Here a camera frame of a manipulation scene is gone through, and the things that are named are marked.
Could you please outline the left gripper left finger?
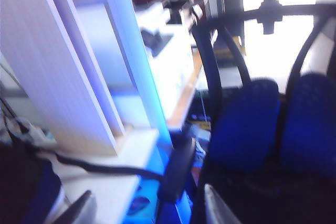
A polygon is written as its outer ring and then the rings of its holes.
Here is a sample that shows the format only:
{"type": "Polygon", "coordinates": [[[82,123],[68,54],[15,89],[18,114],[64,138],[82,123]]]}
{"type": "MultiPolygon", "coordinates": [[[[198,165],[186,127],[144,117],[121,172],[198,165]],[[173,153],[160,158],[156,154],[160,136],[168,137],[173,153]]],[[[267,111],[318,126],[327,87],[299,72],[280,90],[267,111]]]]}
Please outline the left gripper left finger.
{"type": "Polygon", "coordinates": [[[53,223],[95,223],[97,201],[92,191],[85,191],[53,223]]]}

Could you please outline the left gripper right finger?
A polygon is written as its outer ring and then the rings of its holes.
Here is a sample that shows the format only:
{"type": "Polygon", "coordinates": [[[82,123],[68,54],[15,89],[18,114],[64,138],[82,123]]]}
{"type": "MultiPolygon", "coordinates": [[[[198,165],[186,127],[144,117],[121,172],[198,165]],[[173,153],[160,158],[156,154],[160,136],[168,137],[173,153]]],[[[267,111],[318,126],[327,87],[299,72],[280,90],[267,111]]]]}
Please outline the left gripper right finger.
{"type": "Polygon", "coordinates": [[[204,201],[206,223],[241,223],[210,184],[204,186],[204,201]]]}

